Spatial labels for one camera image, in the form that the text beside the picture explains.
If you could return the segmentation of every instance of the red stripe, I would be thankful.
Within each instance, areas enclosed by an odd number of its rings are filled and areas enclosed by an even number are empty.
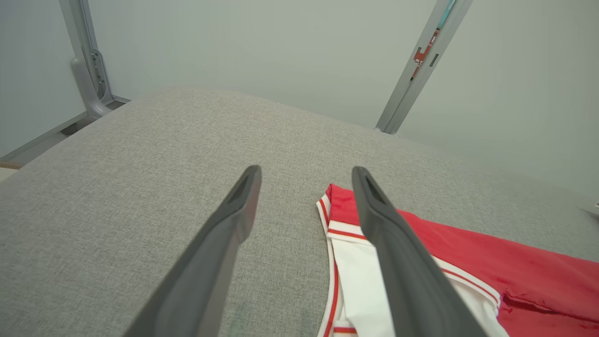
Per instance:
[[[325,216],[326,226],[329,227],[329,216],[326,214],[325,202],[320,200],[320,206],[322,207],[322,214]]]
[[[452,272],[452,271],[449,271],[449,270],[447,270],[447,269],[443,269],[443,268],[441,268],[441,270],[442,270],[444,273],[448,273],[448,274],[451,274],[451,275],[453,275],[453,276],[457,276],[457,277],[459,277],[459,278],[461,278],[461,279],[463,279],[463,280],[467,281],[467,282],[468,282],[468,283],[470,283],[470,284],[474,284],[474,286],[476,286],[478,289],[481,289],[481,290],[482,290],[482,291],[484,291],[485,293],[489,294],[489,296],[493,297],[493,299],[495,300],[495,304],[499,305],[499,300],[497,300],[497,298],[495,298],[495,296],[493,296],[493,294],[491,294],[491,293],[490,293],[490,292],[489,292],[487,289],[485,289],[485,288],[483,288],[483,287],[479,286],[478,284],[476,284],[476,283],[474,283],[474,282],[470,281],[469,279],[467,279],[467,278],[463,277],[463,276],[462,276],[462,275],[460,275],[460,274],[456,274],[456,273],[454,273],[454,272]]]
[[[337,272],[337,264],[335,268],[335,290],[333,295],[333,304],[331,305],[331,313],[329,314],[329,321],[326,323],[325,334],[323,337],[328,337],[331,333],[331,327],[333,326],[333,319],[335,319],[335,311],[337,310],[337,297],[339,295],[339,273]]]
[[[358,334],[358,332],[356,331],[356,329],[352,328],[352,327],[343,327],[343,326],[337,326],[333,328],[333,332],[334,333],[355,333]]]
[[[329,233],[357,237],[358,239],[368,240],[368,239],[366,239],[366,237],[364,235],[348,233],[346,231],[340,231],[340,230],[335,230],[335,229],[330,229],[330,228],[329,228]]]

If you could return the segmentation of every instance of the red and white shorts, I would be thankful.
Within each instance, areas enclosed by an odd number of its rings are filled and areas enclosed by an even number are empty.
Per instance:
[[[353,192],[330,185],[316,206],[331,280],[317,336],[394,336]],[[488,336],[599,336],[599,264],[399,213]]]

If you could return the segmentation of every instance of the red fabric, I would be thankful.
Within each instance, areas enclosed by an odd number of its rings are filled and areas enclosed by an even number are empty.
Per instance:
[[[359,225],[353,192],[331,184],[329,220]],[[599,336],[599,263],[398,212],[431,255],[501,294],[498,321],[518,336]]]
[[[333,332],[334,333],[354,333],[357,334],[356,329],[352,328],[352,327],[334,327],[333,328]]]

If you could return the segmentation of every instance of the light gray wall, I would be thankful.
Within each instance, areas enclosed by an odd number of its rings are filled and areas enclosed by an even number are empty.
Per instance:
[[[232,89],[374,128],[436,0],[89,0],[114,95]]]
[[[0,157],[85,112],[58,0],[0,1]]]
[[[599,200],[599,1],[475,0],[400,128]]]

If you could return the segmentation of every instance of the gray upholstered cushion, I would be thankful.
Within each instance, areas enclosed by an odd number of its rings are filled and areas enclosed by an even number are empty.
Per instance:
[[[263,171],[223,336],[313,336],[328,288],[315,203],[370,169],[398,208],[599,261],[568,192],[232,92],[133,101],[0,183],[0,335],[119,336],[251,164]]]

